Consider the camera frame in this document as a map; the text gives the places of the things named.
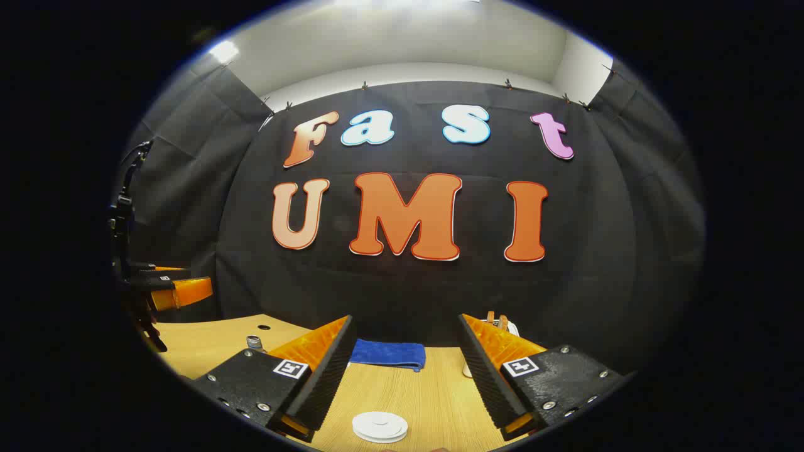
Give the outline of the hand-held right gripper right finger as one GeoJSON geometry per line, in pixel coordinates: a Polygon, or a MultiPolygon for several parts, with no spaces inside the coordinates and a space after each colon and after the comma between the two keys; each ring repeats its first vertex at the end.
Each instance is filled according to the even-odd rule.
{"type": "Polygon", "coordinates": [[[466,314],[457,321],[460,351],[505,441],[577,417],[629,381],[578,347],[546,348],[466,314]]]}

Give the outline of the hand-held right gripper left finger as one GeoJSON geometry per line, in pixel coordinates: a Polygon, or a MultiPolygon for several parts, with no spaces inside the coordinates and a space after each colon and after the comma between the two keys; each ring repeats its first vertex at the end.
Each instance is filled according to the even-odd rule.
{"type": "Polygon", "coordinates": [[[247,347],[192,388],[239,417],[305,443],[322,428],[356,345],[347,315],[271,351],[247,347]]]}

